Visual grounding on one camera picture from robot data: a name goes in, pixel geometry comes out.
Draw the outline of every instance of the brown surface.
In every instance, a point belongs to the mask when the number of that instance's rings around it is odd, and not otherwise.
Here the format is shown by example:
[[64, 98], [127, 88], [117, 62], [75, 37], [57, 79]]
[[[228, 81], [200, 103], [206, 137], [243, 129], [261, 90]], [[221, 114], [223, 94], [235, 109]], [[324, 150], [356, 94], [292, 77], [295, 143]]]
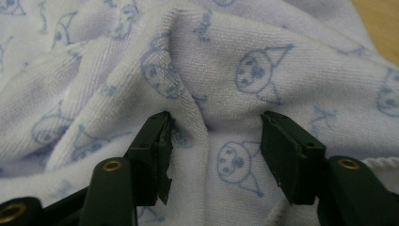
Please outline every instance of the brown surface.
[[352, 0], [375, 47], [399, 65], [399, 0]]

